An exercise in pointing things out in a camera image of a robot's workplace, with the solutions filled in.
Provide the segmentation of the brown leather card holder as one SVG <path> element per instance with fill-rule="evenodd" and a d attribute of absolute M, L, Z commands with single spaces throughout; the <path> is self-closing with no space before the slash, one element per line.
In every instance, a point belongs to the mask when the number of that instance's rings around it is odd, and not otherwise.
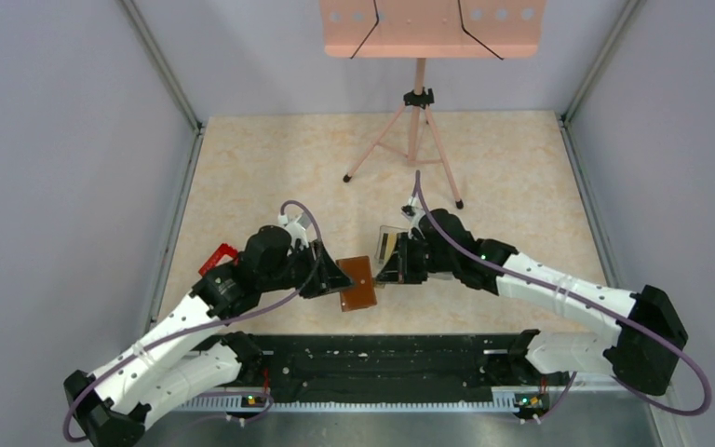
<path fill-rule="evenodd" d="M 371 258 L 367 255 L 342 258 L 336 264 L 352 279 L 354 285 L 340 292 L 343 312 L 367 309 L 377 305 L 377 296 L 371 269 Z"/>

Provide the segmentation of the clear acrylic card box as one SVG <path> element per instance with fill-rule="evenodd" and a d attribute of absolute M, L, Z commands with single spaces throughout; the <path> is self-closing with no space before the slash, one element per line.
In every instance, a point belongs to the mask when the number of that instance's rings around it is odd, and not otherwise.
<path fill-rule="evenodd" d="M 387 235 L 384 263 L 374 277 L 377 285 L 420 285 L 429 279 L 453 280 L 447 257 L 435 251 L 418 230 Z"/>

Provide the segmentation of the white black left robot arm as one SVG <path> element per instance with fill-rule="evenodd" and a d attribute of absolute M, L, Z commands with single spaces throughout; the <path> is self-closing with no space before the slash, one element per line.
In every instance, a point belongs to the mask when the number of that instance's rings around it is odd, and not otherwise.
<path fill-rule="evenodd" d="M 133 446 L 167 413 L 218 385 L 249 385 L 261 373 L 262 350 L 234 332 L 190 357 L 195 347 L 233 322 L 263 313 L 270 291 L 316 298 L 344 291 L 354 281 L 320 239 L 308 240 L 294 223 L 267 225 L 243 251 L 212 267 L 177 306 L 141 339 L 92 372 L 77 370 L 63 382 L 69 409 L 62 433 L 69 442 Z M 77 423 L 83 434 L 71 432 Z"/>

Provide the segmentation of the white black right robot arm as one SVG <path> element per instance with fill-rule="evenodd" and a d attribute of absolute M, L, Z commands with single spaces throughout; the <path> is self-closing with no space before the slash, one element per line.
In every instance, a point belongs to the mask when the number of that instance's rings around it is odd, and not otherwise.
<path fill-rule="evenodd" d="M 476 238 L 445 209 L 404 207 L 411 229 L 397 235 L 375 281 L 418 285 L 446 275 L 472 290 L 519 299 L 589 329 L 586 336 L 534 330 L 508 359 L 511 376 L 532 384 L 544 373 L 604 373 L 662 396 L 688 334 L 669 296 L 646 285 L 628 291 L 566 275 L 516 247 Z"/>

